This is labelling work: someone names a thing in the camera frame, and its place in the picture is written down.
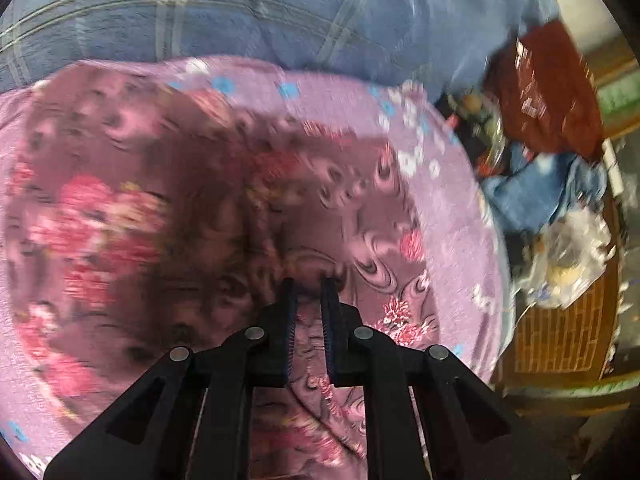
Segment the maroon floral small garment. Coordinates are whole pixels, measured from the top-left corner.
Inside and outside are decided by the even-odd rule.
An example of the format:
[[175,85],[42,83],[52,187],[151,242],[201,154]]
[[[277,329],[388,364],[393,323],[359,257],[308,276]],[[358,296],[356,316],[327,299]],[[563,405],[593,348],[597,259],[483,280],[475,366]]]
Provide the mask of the maroon floral small garment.
[[363,398],[330,384],[321,281],[405,346],[437,336],[390,141],[94,68],[30,90],[20,112],[2,255],[50,408],[21,437],[60,450],[170,348],[218,346],[292,278],[292,376],[257,393],[250,472],[364,478]]

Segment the brown woven mat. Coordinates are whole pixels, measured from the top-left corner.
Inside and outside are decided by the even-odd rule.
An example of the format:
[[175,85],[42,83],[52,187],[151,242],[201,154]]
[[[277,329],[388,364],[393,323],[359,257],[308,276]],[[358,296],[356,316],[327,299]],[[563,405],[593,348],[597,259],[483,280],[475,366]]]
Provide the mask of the brown woven mat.
[[615,249],[604,273],[567,309],[533,307],[524,314],[499,361],[503,385],[568,388],[603,377],[620,287],[620,222],[611,194],[605,195],[603,213]]

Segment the clear plastic bag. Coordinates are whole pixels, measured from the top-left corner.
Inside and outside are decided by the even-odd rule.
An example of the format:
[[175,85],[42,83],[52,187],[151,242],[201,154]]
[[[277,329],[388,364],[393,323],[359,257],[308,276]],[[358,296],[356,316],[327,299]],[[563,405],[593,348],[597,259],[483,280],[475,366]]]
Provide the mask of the clear plastic bag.
[[602,276],[615,252],[602,214],[572,208],[541,229],[518,288],[528,306],[567,309]]

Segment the purple floral bed sheet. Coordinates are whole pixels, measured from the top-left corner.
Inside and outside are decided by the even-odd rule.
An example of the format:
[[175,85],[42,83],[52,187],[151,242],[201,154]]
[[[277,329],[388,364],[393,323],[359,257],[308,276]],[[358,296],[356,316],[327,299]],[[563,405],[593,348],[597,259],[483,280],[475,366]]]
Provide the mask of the purple floral bed sheet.
[[418,213],[435,306],[437,336],[415,349],[444,344],[480,378],[491,376],[501,349],[508,265],[464,149],[420,84],[384,87],[341,76],[287,72],[248,58],[78,62],[1,97],[1,433],[32,474],[41,476],[59,450],[40,450],[20,435],[26,422],[49,415],[50,408],[29,370],[9,312],[3,201],[21,129],[21,105],[30,90],[76,68],[146,78],[183,92],[214,90],[233,105],[389,140]]

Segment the blue denim cloth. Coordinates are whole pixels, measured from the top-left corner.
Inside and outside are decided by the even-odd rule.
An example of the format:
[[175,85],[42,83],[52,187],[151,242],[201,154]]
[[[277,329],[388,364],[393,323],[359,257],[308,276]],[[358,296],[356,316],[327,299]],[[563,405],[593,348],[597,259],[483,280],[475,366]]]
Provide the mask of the blue denim cloth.
[[600,162],[574,153],[535,154],[514,142],[506,172],[486,178],[482,189],[503,234],[534,234],[574,207],[600,210],[607,185]]

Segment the red plastic bag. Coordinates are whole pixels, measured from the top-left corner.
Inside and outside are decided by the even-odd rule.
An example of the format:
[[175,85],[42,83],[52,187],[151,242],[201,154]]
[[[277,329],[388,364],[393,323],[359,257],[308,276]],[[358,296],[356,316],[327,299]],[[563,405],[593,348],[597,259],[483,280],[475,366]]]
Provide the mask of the red plastic bag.
[[559,20],[510,39],[494,56],[485,88],[503,132],[534,153],[574,153],[594,164],[604,131],[591,74]]

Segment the blue plaid blanket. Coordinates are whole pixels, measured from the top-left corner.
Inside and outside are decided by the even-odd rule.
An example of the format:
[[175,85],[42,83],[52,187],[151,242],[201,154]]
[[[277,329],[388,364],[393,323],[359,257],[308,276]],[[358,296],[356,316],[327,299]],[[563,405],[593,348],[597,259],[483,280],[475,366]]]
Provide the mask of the blue plaid blanket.
[[556,0],[12,0],[1,87],[78,60],[235,55],[439,96],[478,84],[512,37],[559,14]]

